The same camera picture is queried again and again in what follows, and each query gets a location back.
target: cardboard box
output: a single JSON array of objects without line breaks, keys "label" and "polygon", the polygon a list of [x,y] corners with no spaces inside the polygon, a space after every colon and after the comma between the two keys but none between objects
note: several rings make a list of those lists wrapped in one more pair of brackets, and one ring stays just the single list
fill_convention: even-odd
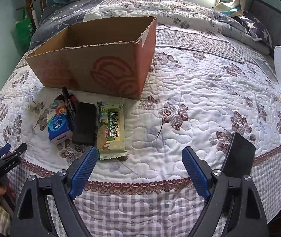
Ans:
[{"label": "cardboard box", "polygon": [[68,26],[26,57],[44,86],[138,99],[153,59],[156,17]]}]

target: green bag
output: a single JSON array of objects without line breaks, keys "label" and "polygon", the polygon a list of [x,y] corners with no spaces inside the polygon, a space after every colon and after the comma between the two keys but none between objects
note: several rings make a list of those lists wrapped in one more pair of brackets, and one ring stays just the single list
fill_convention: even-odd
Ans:
[{"label": "green bag", "polygon": [[26,13],[26,8],[23,7],[23,20],[15,23],[15,29],[17,31],[17,38],[21,47],[27,51],[30,46],[31,37],[34,33],[34,28],[31,23],[29,15]]}]

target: smartphone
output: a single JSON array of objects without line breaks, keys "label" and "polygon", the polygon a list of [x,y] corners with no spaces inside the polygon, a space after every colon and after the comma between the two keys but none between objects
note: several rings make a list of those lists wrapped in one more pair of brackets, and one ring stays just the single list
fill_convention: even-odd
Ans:
[{"label": "smartphone", "polygon": [[94,146],[96,113],[96,105],[85,102],[78,103],[74,120],[73,143]]},{"label": "smartphone", "polygon": [[242,178],[250,175],[252,163],[255,158],[255,146],[241,136],[239,133],[233,134],[229,151],[221,171],[229,177]]}]

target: lace trim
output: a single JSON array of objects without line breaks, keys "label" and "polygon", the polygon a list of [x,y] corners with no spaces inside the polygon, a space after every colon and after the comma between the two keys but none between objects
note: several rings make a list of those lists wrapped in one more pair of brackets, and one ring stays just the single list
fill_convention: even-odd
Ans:
[{"label": "lace trim", "polygon": [[257,165],[267,161],[268,159],[272,158],[274,155],[276,155],[280,152],[281,152],[281,145],[274,148],[273,150],[270,150],[269,152],[266,152],[262,155],[255,157],[253,166],[257,166]]},{"label": "lace trim", "polygon": [[[273,150],[255,157],[253,166],[257,166],[264,161],[268,160],[269,158],[273,157],[274,155],[281,152],[281,145],[274,148]],[[36,164],[30,163],[25,159],[21,158],[20,165],[26,168],[28,171],[36,173],[42,177],[52,176],[55,173],[44,169]],[[84,188],[85,191],[93,191],[100,193],[114,194],[152,194],[161,193],[162,191],[177,191],[179,189],[183,189],[185,187],[191,187],[192,181],[190,177],[188,178],[181,178],[181,179],[174,179],[174,180],[164,180],[159,182],[150,182],[150,183],[104,183],[98,181],[87,181],[86,186]]]},{"label": "lace trim", "polygon": [[119,194],[151,194],[161,193],[162,191],[179,190],[184,187],[191,187],[192,181],[190,177],[174,180],[164,180],[159,182],[150,183],[103,183],[88,181],[84,188],[85,191],[91,190],[93,192],[99,191],[100,193],[110,193],[114,194],[118,192]]}]

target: snack bag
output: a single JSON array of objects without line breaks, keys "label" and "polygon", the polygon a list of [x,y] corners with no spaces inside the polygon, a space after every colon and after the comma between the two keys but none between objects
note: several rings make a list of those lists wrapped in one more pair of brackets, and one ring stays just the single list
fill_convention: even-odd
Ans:
[{"label": "snack bag", "polygon": [[99,118],[96,147],[101,160],[127,156],[122,103],[98,102]]}]

